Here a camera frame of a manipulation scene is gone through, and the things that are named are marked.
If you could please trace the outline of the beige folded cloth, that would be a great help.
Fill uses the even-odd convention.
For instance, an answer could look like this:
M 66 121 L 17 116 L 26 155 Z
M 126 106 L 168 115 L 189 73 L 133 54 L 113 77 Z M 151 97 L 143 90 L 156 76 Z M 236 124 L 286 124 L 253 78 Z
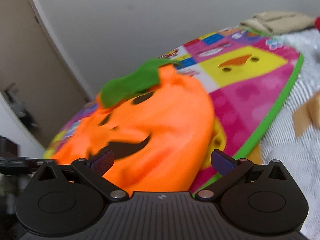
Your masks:
M 267 11 L 242 21 L 240 26 L 268 35 L 281 35 L 312 28 L 314 23 L 315 18 L 299 12 Z

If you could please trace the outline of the orange pumpkin costume garment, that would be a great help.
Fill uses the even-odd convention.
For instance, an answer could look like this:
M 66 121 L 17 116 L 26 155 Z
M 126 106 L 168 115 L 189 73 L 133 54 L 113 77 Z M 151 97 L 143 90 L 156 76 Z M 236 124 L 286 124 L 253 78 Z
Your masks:
M 168 59 L 146 62 L 133 77 L 136 94 L 119 96 L 127 79 L 108 82 L 97 95 L 97 110 L 53 157 L 67 165 L 112 150 L 114 164 L 104 177 L 128 193 L 186 191 L 212 138 L 211 99 L 198 79 L 178 73 Z

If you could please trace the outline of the colourful cartoon patchwork blanket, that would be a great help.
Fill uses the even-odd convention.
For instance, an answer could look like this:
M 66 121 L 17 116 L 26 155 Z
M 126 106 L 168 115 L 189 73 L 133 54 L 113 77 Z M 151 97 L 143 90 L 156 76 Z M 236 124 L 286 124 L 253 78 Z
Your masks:
M 186 190 L 196 192 L 217 179 L 211 153 L 215 149 L 236 158 L 247 157 L 264 135 L 288 97 L 300 72 L 303 55 L 282 41 L 245 29 L 225 29 L 196 38 L 162 55 L 178 73 L 200 81 L 214 109 L 212 138 L 196 178 Z M 137 81 L 127 79 L 134 95 Z M 96 99 L 85 105 L 48 146 L 53 158 L 80 121 L 97 110 Z

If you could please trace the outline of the beige wooden door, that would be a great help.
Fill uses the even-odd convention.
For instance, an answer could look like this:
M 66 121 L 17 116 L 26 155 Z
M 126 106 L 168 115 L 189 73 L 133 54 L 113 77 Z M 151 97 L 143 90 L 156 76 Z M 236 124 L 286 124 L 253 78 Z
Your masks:
M 26 127 L 43 147 L 88 102 L 30 0 L 1 0 L 1 90 L 27 109 Z

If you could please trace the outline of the white quilted bed cover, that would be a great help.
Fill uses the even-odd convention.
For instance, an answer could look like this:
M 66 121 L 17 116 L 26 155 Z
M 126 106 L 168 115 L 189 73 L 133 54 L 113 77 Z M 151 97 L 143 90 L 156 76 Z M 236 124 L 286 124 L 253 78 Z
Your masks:
M 281 36 L 303 55 L 297 80 L 283 108 L 260 142 L 262 160 L 283 162 L 304 193 L 309 213 L 301 232 L 319 239 L 319 126 L 310 115 L 319 100 L 319 31 L 310 29 Z

